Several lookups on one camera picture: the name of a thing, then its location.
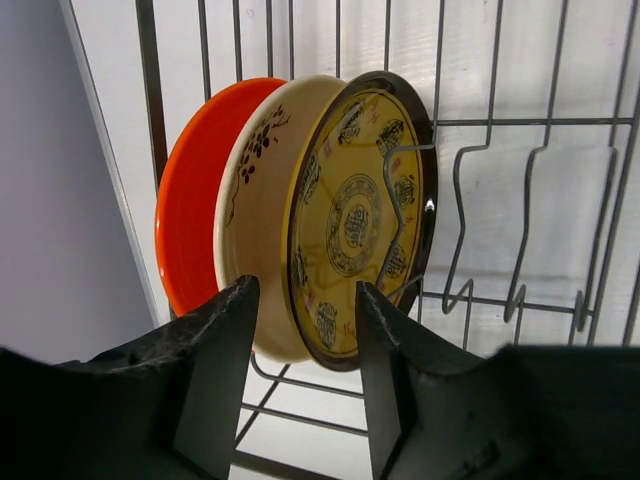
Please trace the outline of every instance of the wire rack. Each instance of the wire rack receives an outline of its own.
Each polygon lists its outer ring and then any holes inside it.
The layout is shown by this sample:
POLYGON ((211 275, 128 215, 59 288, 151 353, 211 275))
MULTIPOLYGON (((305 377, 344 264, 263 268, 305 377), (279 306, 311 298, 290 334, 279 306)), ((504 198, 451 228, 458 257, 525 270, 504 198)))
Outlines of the wire rack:
MULTIPOLYGON (((423 277, 411 279, 409 283, 417 282, 420 286, 422 295, 418 297, 418 313, 417 320, 422 323, 422 302, 423 299, 434 299, 441 302, 441 311, 445 315, 449 315, 454 309, 464 309, 464 331, 462 333, 462 346, 467 349, 469 343, 470 329, 472 328, 472 312, 474 305, 490 305, 503 309, 502 319, 505 323, 515 322, 514 334, 512 341, 518 343, 521 337, 521 326, 523 316, 526 311, 539 311, 564 315, 570 318, 569 335, 566 343, 571 345, 575 341, 576 333, 586 333, 586 344, 591 346, 596 339, 596 333, 601 321, 602 306, 607 286, 607 279, 611 267, 613 248, 616 241, 616 234, 621 218, 621 211, 625 199, 625 193, 629 180, 632 158, 636 139, 638 137, 638 127, 640 123, 640 82, 639 85, 631 86, 633 89, 633 97, 635 98, 632 107, 631 116, 622 116, 623 90, 625 89, 625 79, 627 78, 629 59, 632 51, 632 40, 634 39, 634 28, 636 26, 638 16, 638 2, 633 0, 629 2, 628 21, 625 26, 624 45, 622 47, 622 56, 619 64, 619 73, 617 76, 617 86, 613 111, 610 116, 606 117, 579 117, 565 118, 558 117, 555 113, 556 96, 558 91, 558 79, 563 60, 563 46, 565 43, 566 25, 568 17, 569 0, 558 0, 561 2, 560 14, 558 18, 558 27, 555 37, 555 48, 553 58, 549 59, 552 63, 551 82, 548 90, 548 108, 546 116, 542 118, 495 118, 495 99, 497 90, 498 77, 498 57, 501 48, 501 32, 503 28, 503 11, 505 2, 498 0, 495 11, 495 31, 493 32, 492 54, 491 54, 491 73, 488 92, 488 112, 486 118, 481 119, 440 119, 439 106, 441 96, 442 82, 442 60, 443 60, 443 32, 445 29, 445 0, 439 1, 439 15, 437 18, 437 47, 435 59, 435 85, 434 85, 434 103, 433 103, 433 138, 429 145, 420 145, 417 147, 397 147, 390 151, 385 158, 385 182, 391 195, 392 202, 396 213, 398 214, 398 225, 402 224, 402 217, 399 215, 398 201, 394 197, 393 188, 390 185, 389 164, 392 156, 403 150, 412 149, 431 149, 435 148, 438 127, 485 127, 485 140, 476 145, 465 146, 457 151, 453 162, 453 190, 455 193, 455 201, 457 206, 457 214, 459 219, 459 235, 455 244, 455 252, 450 262, 450 268, 446 277, 444 289, 442 291, 425 291, 423 277), (461 251, 465 244, 465 235, 467 231, 467 217, 465 215, 465 204, 463 201, 461 187, 461 165, 464 163, 465 157, 474 152, 481 152, 489 149, 492 145, 492 133, 494 127, 521 127, 521 126, 542 126, 544 127, 544 136, 542 143, 530 150, 527 156, 525 175, 522 179, 523 205, 522 213, 522 239, 515 264, 512 268, 511 279, 509 282, 508 293, 506 299, 483 297, 474 294, 476 282, 474 278, 468 278, 464 282, 461 289, 454 291, 454 278, 459 265, 461 251), (541 303, 537 301, 528 301, 527 284, 521 279, 523 259, 528 247, 528 240, 531 229, 531 204, 532 204, 532 172, 536 160, 544 154, 550 147, 551 130, 554 126, 573 125, 588 126, 600 125, 609 127, 609 135, 607 142, 607 165, 606 175, 602 179, 603 194, 599 201, 597 211, 597 223, 593 240, 591 242, 591 253, 588 259, 588 274, 584 285, 575 292, 575 300, 573 306, 558 305, 553 303, 541 303), (626 148, 621 153, 616 147, 616 138, 620 126, 629 129, 626 148)), ((199 12, 199 31, 200 45, 203 65, 203 84, 204 98, 208 100, 211 97, 211 78, 209 65, 209 41, 207 32, 206 7, 204 0, 197 0, 199 12)), ((243 79, 243 62, 242 62, 242 46, 240 31, 240 3, 239 0, 233 0, 233 32, 234 32, 234 53, 235 53, 235 74, 238 81, 243 79)), ((274 74, 274 44, 273 44, 273 9, 272 0, 266 0, 266 56, 267 71, 269 76, 274 74)), ((390 58, 390 42, 391 42, 391 22, 392 17, 392 0, 386 0, 385 4, 385 25, 384 25, 384 69, 389 68, 390 58)), ((294 45, 294 1, 288 0, 288 40, 289 40, 289 77, 294 78, 296 73, 295 65, 295 45, 294 45)), ((341 74, 341 11, 343 6, 340 0, 335 2, 335 74, 341 74)), ((141 45, 141 56, 143 64, 143 76, 145 85, 145 94, 148 107, 148 119, 151 132, 151 145, 154 160, 154 168, 156 179, 159 181, 164 166, 167 161, 167 144, 165 134, 164 112, 162 90, 160 85, 160 68, 158 61, 158 49, 156 40, 156 29, 154 20, 154 7, 152 0, 136 0, 136 9, 138 15, 138 31, 141 45)), ((394 242, 390 248, 398 241, 400 229, 396 234, 394 242)), ((390 255, 385 259, 385 271, 390 255)), ((640 264, 637 267, 635 281, 633 283, 631 293, 631 301, 628 306, 624 334, 620 341, 623 346, 631 344, 632 335, 636 323, 638 313, 638 304, 640 298, 640 264)), ((260 402, 257 404, 243 403, 242 408, 252 412, 245 426, 240 430, 236 438, 238 445, 249 429, 254 424, 256 418, 260 414, 272 415, 296 422, 302 422, 309 425, 337 430, 340 432, 365 436, 366 430, 354 428, 348 425, 335 424, 306 416, 295 415, 286 411, 280 411, 268 408, 266 406, 269 399, 280 384, 287 384, 303 389, 322 391, 329 394, 352 397, 362 399, 363 394, 357 391, 350 391, 340 388, 331 387, 319 383, 306 382, 296 379, 287 378, 286 374, 290 365, 284 365, 277 375, 270 374, 263 369, 258 359, 251 356, 251 367, 263 379, 271 382, 270 388, 260 402)), ((301 470, 289 465, 283 465, 273 460, 257 457, 245 452, 237 451, 234 463, 265 473, 287 478, 327 478, 313 472, 301 470)))

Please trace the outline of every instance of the dish rack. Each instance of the dish rack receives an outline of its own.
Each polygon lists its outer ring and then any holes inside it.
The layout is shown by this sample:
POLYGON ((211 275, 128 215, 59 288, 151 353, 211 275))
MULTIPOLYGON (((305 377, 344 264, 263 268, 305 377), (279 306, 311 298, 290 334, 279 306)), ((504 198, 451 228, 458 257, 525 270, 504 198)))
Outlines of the dish rack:
MULTIPOLYGON (((603 322, 608 321, 608 318, 603 318, 603 302, 605 300, 605 292, 607 281, 609 279, 609 273, 612 265, 612 258, 614 255, 614 246, 616 243, 616 235, 618 233, 623 205, 625 200, 625 194, 632 170, 632 159, 634 157, 634 148, 637 143, 638 127, 640 124, 640 81, 633 82, 629 78, 631 59, 633 59, 632 50, 634 50, 634 40, 638 40, 638 35, 635 30, 638 23, 638 2, 637 0, 624 3, 623 8, 627 13, 624 17, 627 18, 624 32, 620 34, 621 43, 621 55, 618 62, 618 74, 616 75, 615 95, 613 101, 613 108, 610 114, 605 116, 574 116, 567 117, 557 114, 557 97, 560 83, 560 73, 562 62, 564 60, 563 51, 568 41, 567 37, 567 24, 571 18, 571 4, 570 0, 558 0, 559 12, 557 13, 557 30, 553 41, 552 55, 548 58, 549 65, 551 66, 550 81, 547 88, 547 108, 546 115, 539 117, 503 117, 496 115, 496 98, 499 93, 499 55, 501 49, 505 47, 501 42, 501 35, 505 26, 505 9, 508 8, 507 2, 504 0, 497 0, 492 2, 495 5, 494 9, 486 10, 485 15, 495 15, 495 20, 492 23, 495 24, 493 28, 493 35, 491 39, 491 55, 490 55, 490 78, 487 89, 487 113, 483 118, 454 118, 443 119, 440 118, 440 99, 443 88, 442 66, 445 59, 445 41, 444 32, 447 27, 447 15, 445 0, 439 0, 438 16, 430 21, 437 23, 437 45, 436 58, 435 58, 435 74, 433 79, 433 105, 430 108, 430 113, 433 119, 433 139, 429 145, 420 145, 417 147, 400 147, 402 150, 412 149, 431 149, 435 148, 438 137, 438 129, 444 127, 477 127, 484 129, 484 140, 480 140, 476 143, 467 143, 459 148, 455 153, 451 181, 453 188, 453 196, 455 198, 456 213, 458 219, 459 233, 455 240, 455 249, 453 256, 450 259, 448 271, 446 272, 446 281, 444 282, 444 288, 440 290, 425 288, 424 277, 417 277, 411 279, 409 282, 418 283, 420 292, 422 295, 417 300, 417 321, 423 323, 423 302, 436 301, 440 304, 441 312, 446 316, 452 312, 458 313, 462 317, 461 328, 462 332, 456 339, 463 348, 467 349, 470 346, 470 338, 473 336, 474 330, 474 307, 478 306, 490 306, 498 308, 502 311, 502 318, 505 324, 510 324, 513 329, 511 341, 515 344, 521 341, 521 335, 523 331, 523 321, 525 319, 525 312, 527 314, 542 314, 542 315, 559 315, 566 319, 568 322, 568 335, 562 339, 565 343, 579 344, 584 343, 587 346, 594 345, 596 342, 596 335, 598 328, 602 327, 603 322), (632 106, 630 114, 625 113, 624 99, 632 98, 632 106), (487 152, 492 148, 492 138, 495 137, 496 131, 503 127, 516 129, 520 127, 538 126, 543 129, 542 140, 534 145, 533 148, 527 148, 526 163, 524 168, 524 176, 521 178, 521 186, 518 187, 521 191, 522 199, 522 227, 519 231, 521 240, 517 248, 517 255, 515 255, 515 261, 511 266, 509 272, 508 291, 506 298, 500 298, 499 295, 484 295, 478 292, 478 281, 474 278, 474 275, 465 274, 460 272, 459 266, 461 258, 463 257, 463 250, 467 241, 467 224, 469 222, 469 203, 464 201, 465 194, 465 181, 461 174, 463 163, 466 162, 469 157, 473 157, 478 153, 487 152), (540 200, 535 193, 534 187, 534 166, 540 163, 541 158, 545 157, 548 153, 553 153, 555 148, 552 142, 553 129, 556 127, 569 127, 569 126, 600 126, 601 129, 608 129, 608 138, 601 145, 603 153, 602 164, 605 167, 602 181, 602 192, 597 202, 598 207, 594 210, 595 228, 593 230, 593 236, 590 240, 590 251, 586 259, 587 274, 586 280, 582 285, 575 289, 573 302, 568 304, 566 302, 553 302, 553 301, 538 301, 535 295, 531 297, 529 283, 523 278, 523 264, 525 262, 525 254, 528 249, 531 248, 531 237, 535 233, 535 222, 532 218, 532 204, 540 200), (620 130, 625 129, 628 131, 626 139, 626 145, 619 146, 620 130), (456 279, 460 276, 464 276, 466 280, 461 284, 456 279)), ((487 5, 487 1, 482 2, 484 7, 487 5)), ((204 85, 204 99, 208 100, 211 97, 211 75, 209 64, 209 41, 207 32, 207 9, 204 0, 197 0, 198 12, 199 12, 199 32, 201 43, 201 56, 203 65, 203 85, 204 85)), ((233 48, 236 63, 236 79, 238 81, 243 79, 243 63, 242 63, 242 38, 240 30, 240 2, 239 0, 233 0, 233 48)), ((335 2, 335 75, 341 75, 342 59, 341 59, 341 42, 343 36, 343 28, 341 24, 341 12, 346 2, 336 0, 335 2)), ((384 56, 383 56, 383 68, 389 69, 390 65, 390 51, 392 46, 392 24, 393 17, 393 4, 392 0, 386 0, 385 14, 384 14, 384 56)), ((294 1, 288 0, 288 60, 289 60, 289 77, 294 78, 296 75, 295 64, 295 45, 294 45, 294 28, 295 28, 295 15, 294 15, 294 1)), ((167 161, 167 142, 164 125, 164 113, 163 113, 163 99, 160 85, 160 68, 158 60, 158 48, 156 39, 156 27, 154 20, 154 5, 152 0, 136 0, 136 11, 138 15, 138 31, 141 45, 142 67, 144 75, 145 95, 148 107, 148 119, 151 132, 151 145, 154 161, 154 168, 156 179, 159 180, 162 176, 162 172, 167 161)), ((266 0, 266 56, 267 56, 267 74, 269 76, 274 75, 274 22, 273 22, 273 1, 266 0)), ((389 165, 389 160, 393 154, 399 149, 395 149, 387 155, 385 159, 385 171, 389 165)), ((391 193, 392 201, 396 212, 398 212, 398 201, 393 195, 393 189, 389 188, 388 177, 385 176, 387 187, 391 193)), ((399 225, 401 224, 401 217, 398 216, 399 225)), ((393 251, 398 240, 396 236, 394 243, 392 244, 389 252, 393 251)), ((638 313, 638 304, 640 299, 640 262, 638 262, 638 252, 634 253, 636 257, 629 258, 629 262, 633 262, 635 265, 635 278, 629 279, 630 282, 626 283, 630 295, 630 301, 626 308, 626 315, 624 320, 624 328, 622 337, 619 339, 619 344, 623 346, 631 345, 633 342, 633 333, 636 323, 636 317, 638 313)), ((384 265, 388 265, 390 261, 390 255, 387 254, 384 265)), ((296 415, 293 413, 273 410, 266 407, 267 401, 271 398, 273 393, 279 384, 287 384, 295 387, 310 389, 315 391, 326 392, 335 395, 348 396, 352 398, 362 399, 363 394, 356 391, 349 391, 345 389, 335 388, 332 386, 311 383, 307 381, 300 381, 296 379, 287 378, 286 374, 289 370, 289 365, 284 365, 278 374, 271 374, 265 371, 260 366, 258 359, 254 355, 251 356, 251 367, 255 372, 265 380, 272 382, 271 387, 267 390, 265 396, 258 404, 243 403, 242 408, 251 411, 251 417, 245 426, 240 430, 237 435, 236 445, 245 437, 249 429, 252 427, 256 418, 260 414, 274 415, 280 418, 303 422, 310 425, 334 429, 344 433, 366 436, 367 432, 363 429, 354 428, 348 425, 334 424, 326 421, 321 421, 305 416, 296 415)), ((264 473, 270 473, 272 475, 284 476, 287 478, 327 478, 321 475, 317 475, 312 472, 304 471, 299 468, 283 465, 281 463, 256 457, 240 451, 236 452, 234 458, 234 464, 245 467, 251 470, 261 471, 264 473)))

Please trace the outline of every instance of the floral pattern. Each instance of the floral pattern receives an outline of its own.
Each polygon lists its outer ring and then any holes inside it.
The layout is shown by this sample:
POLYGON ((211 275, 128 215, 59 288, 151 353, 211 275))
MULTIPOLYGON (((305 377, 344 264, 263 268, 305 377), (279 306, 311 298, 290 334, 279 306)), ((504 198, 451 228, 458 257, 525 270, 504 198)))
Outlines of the floral pattern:
POLYGON ((265 115, 255 130, 251 133, 249 140, 242 150, 242 160, 236 167, 236 190, 231 198, 231 211, 226 225, 231 223, 235 215, 235 200, 240 191, 240 185, 248 185, 257 169, 258 161, 263 157, 265 151, 274 143, 278 143, 275 130, 289 123, 291 115, 287 115, 278 105, 277 108, 265 115))

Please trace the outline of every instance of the dish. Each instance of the dish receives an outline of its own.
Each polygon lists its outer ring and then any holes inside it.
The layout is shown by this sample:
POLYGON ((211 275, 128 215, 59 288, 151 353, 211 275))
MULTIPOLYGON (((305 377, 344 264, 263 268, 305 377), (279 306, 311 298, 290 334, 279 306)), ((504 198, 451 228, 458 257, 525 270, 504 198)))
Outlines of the dish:
POLYGON ((267 97, 238 136, 224 171, 214 221, 214 263, 222 288, 240 275, 260 280, 253 348, 293 363, 309 354, 288 318, 280 281, 280 229, 294 166, 309 131, 345 82, 297 78, 267 97))
MULTIPOLYGON (((376 282, 398 228, 385 155, 431 138, 415 90, 398 75, 371 72, 333 99, 301 153, 283 222, 282 283, 307 349, 331 370, 358 368, 356 282, 376 282)), ((387 295, 426 268, 438 192, 435 149, 397 153, 389 170, 404 225, 382 279, 387 295)), ((408 312, 417 293, 413 284, 394 303, 408 312)))
POLYGON ((220 91, 191 118, 173 147, 158 189, 155 245, 160 278, 178 316, 218 292, 211 242, 222 172, 251 113, 285 83, 255 78, 220 91))

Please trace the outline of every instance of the bent wire divider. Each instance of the bent wire divider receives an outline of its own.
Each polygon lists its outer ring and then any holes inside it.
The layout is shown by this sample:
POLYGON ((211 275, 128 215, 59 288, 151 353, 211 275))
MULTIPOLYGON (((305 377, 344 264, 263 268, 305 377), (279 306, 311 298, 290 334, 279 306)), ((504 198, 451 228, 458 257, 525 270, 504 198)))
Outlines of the bent wire divider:
MULTIPOLYGON (((267 54, 267 72, 269 76, 273 76, 273 6, 272 0, 265 0, 266 2, 266 54, 267 54)), ((232 0, 233 3, 233 32, 234 32, 234 50, 235 50, 235 64, 236 64, 236 80, 241 81, 242 74, 242 47, 241 47, 241 32, 240 32, 240 7, 239 0, 232 0)), ((389 68, 389 52, 390 52, 390 32, 391 32, 391 3, 392 0, 386 0, 385 6, 385 26, 384 26, 384 69, 389 68)), ((206 25, 206 5, 205 0, 197 0, 198 4, 198 16, 199 16, 199 31, 200 31, 200 45, 202 55, 202 68, 203 68, 203 82, 204 82, 204 100, 207 101, 211 97, 211 85, 210 85, 210 66, 209 66, 209 49, 208 49, 208 34, 206 25)), ((437 35, 437 48, 436 48, 436 69, 435 69, 435 86, 434 86, 434 107, 433 107, 433 136, 432 141, 428 145, 417 146, 402 146, 391 149, 384 160, 383 174, 385 185, 390 195, 394 210, 398 219, 398 230, 394 236, 393 242, 390 245, 387 256, 383 262, 382 269, 380 270, 377 284, 380 283, 383 272, 391 261, 391 252, 399 240, 399 234, 402 228, 402 217, 400 215, 399 202, 393 192, 391 185, 389 167, 391 164, 391 158, 398 152, 413 151, 413 150, 425 150, 435 148, 435 140, 437 135, 438 126, 485 126, 486 137, 484 144, 467 146, 459 149, 454 159, 453 169, 453 187, 456 198, 460 231, 458 240, 456 243, 455 252, 451 260, 451 266, 447 276, 446 284, 442 293, 424 291, 423 276, 416 276, 410 279, 405 285, 401 286, 396 291, 389 294, 389 297, 400 293, 409 285, 418 282, 420 285, 421 295, 418 295, 418 313, 417 321, 422 323, 422 301, 424 298, 436 299, 441 301, 442 312, 445 315, 450 314, 459 302, 466 303, 465 322, 463 332, 462 346, 466 350, 468 346, 469 331, 471 327, 471 308, 473 304, 480 305, 493 305, 504 307, 503 320, 505 323, 511 321, 515 311, 517 310, 516 327, 513 341, 515 344, 520 339, 520 328, 523 321, 523 313, 525 310, 537 310, 543 312, 553 312, 571 315, 571 325, 569 338, 567 344, 573 344, 575 332, 583 332, 586 328, 587 317, 590 317, 591 322, 588 330, 587 345, 593 345, 595 341, 595 335, 597 332, 599 317, 602 309, 602 303, 604 299, 605 287, 611 264, 611 258, 613 254, 613 247, 615 243, 616 233, 619 226, 620 214, 622 205, 624 202, 625 191, 627 187, 629 172, 631 168, 631 160, 635 148, 635 139, 638 136, 638 129, 640 125, 640 82, 636 88, 635 93, 635 106, 632 117, 620 117, 620 109, 622 102, 622 95, 624 90, 624 83, 627 76, 629 57, 631 51, 631 44, 634 38, 634 26, 636 17, 638 15, 638 0, 632 0, 629 10, 629 21, 625 32, 625 43, 623 47, 623 54, 620 64, 619 77, 617 83, 617 90, 614 101, 614 109, 611 117, 589 117, 589 118, 554 118, 554 106, 555 97, 557 91, 560 62, 563 52, 563 41, 565 26, 567 21, 569 0, 562 0, 561 13, 558 20, 557 38, 555 44, 555 54, 553 62, 552 80, 549 92, 549 104, 547 109, 547 116, 545 118, 514 118, 514 119, 495 119, 494 104, 496 95, 496 82, 498 73, 498 57, 500 49, 500 34, 502 27, 502 13, 504 7, 504 0, 498 0, 496 11, 496 25, 493 39, 493 51, 491 58, 491 80, 489 87, 489 103, 486 119, 455 119, 455 120, 441 120, 438 118, 439 102, 440 102, 440 85, 441 85, 441 70, 442 70, 442 47, 443 47, 443 32, 444 32, 444 18, 445 18, 445 0, 439 0, 439 15, 438 15, 438 35, 437 35), (491 146, 491 135, 493 126, 526 126, 526 125, 538 125, 544 126, 544 141, 539 147, 532 149, 529 153, 526 173, 524 177, 524 212, 523 212, 523 232, 520 248, 516 260, 516 264, 513 269, 511 277, 509 292, 506 300, 486 297, 474 296, 474 279, 469 278, 460 291, 457 294, 452 294, 451 289, 454 278, 456 276, 456 269, 460 254, 464 244, 466 233, 466 218, 464 214, 464 205, 462 200, 461 186, 460 186, 460 167, 465 154, 477 151, 488 150, 491 146), (589 259, 589 269, 586 284, 584 290, 578 290, 576 293, 575 303, 572 307, 565 307, 559 305, 547 305, 540 303, 532 303, 526 301, 526 284, 521 284, 518 288, 518 280, 520 276, 520 270, 527 247, 527 240, 529 236, 529 220, 530 220, 530 201, 531 201, 531 181, 533 177, 533 167, 536 156, 538 153, 543 152, 549 147, 551 127, 556 125, 609 125, 610 135, 608 141, 609 147, 609 159, 608 168, 605 178, 604 191, 602 200, 600 203, 600 210, 598 214, 597 225, 594 232, 594 238, 591 249, 591 256, 589 259), (619 174, 619 180, 617 184, 616 198, 613 203, 613 210, 611 214, 611 220, 607 231, 607 241, 602 255, 602 261, 600 263, 601 270, 598 278, 597 285, 594 284, 596 271, 598 266, 598 253, 601 249, 601 240, 603 236, 603 228, 605 224, 606 211, 609 204, 609 197, 611 196, 611 190, 614 183, 615 166, 618 160, 619 152, 614 146, 616 140, 617 129, 619 125, 629 125, 630 132, 627 140, 625 154, 622 159, 621 172, 619 174), (591 302, 593 288, 596 287, 595 302, 593 310, 589 309, 591 302)), ((294 78, 295 64, 294 64, 294 2, 288 0, 288 39, 289 39, 289 77, 294 78)), ((167 160, 167 146, 164 129, 164 114, 162 106, 162 94, 160 85, 160 73, 158 62, 158 51, 155 32, 155 21, 153 13, 153 0, 136 0, 136 12, 138 16, 138 33, 140 38, 140 49, 142 55, 142 67, 143 77, 145 85, 145 96, 148 106, 148 118, 151 135, 151 148, 154 159, 155 173, 157 181, 159 182, 164 169, 164 165, 167 160)), ((340 63, 341 63, 341 0, 336 0, 336 32, 335 32, 335 47, 336 47, 336 76, 340 76, 340 63)), ((626 319, 624 336, 621 340, 621 345, 628 346, 631 343, 631 338, 635 328, 636 317, 638 313, 638 304, 640 300, 640 263, 638 265, 638 272, 635 278, 635 283, 632 290, 631 302, 629 305, 628 317, 626 319)), ((264 395, 258 405, 252 405, 248 403, 242 403, 242 408, 251 411, 252 414, 236 436, 236 447, 240 444, 245 437, 253 423, 255 422, 259 414, 266 414, 283 418, 286 420, 301 422, 317 427, 328 428, 337 430, 344 433, 353 435, 366 436, 366 430, 350 427, 347 425, 340 425, 336 423, 326 422, 302 415, 295 415, 289 412, 274 410, 266 407, 268 400, 271 398, 279 384, 287 384, 297 386, 300 388, 322 391, 330 394, 341 395, 351 398, 363 399, 363 393, 350 390, 344 390, 340 388, 334 388, 327 385, 306 382, 302 380, 296 380, 287 378, 287 374, 290 365, 284 365, 281 371, 277 375, 272 375, 264 371, 258 364, 258 360, 254 354, 250 358, 251 367, 256 374, 261 378, 271 381, 272 384, 264 395)), ((307 475, 305 478, 329 478, 323 475, 316 474, 314 472, 308 472, 306 470, 293 467, 290 465, 284 465, 271 459, 265 459, 257 457, 255 455, 248 454, 246 452, 237 451, 237 455, 234 458, 234 463, 238 466, 261 471, 264 473, 278 475, 288 475, 290 478, 298 478, 300 475, 307 475)))

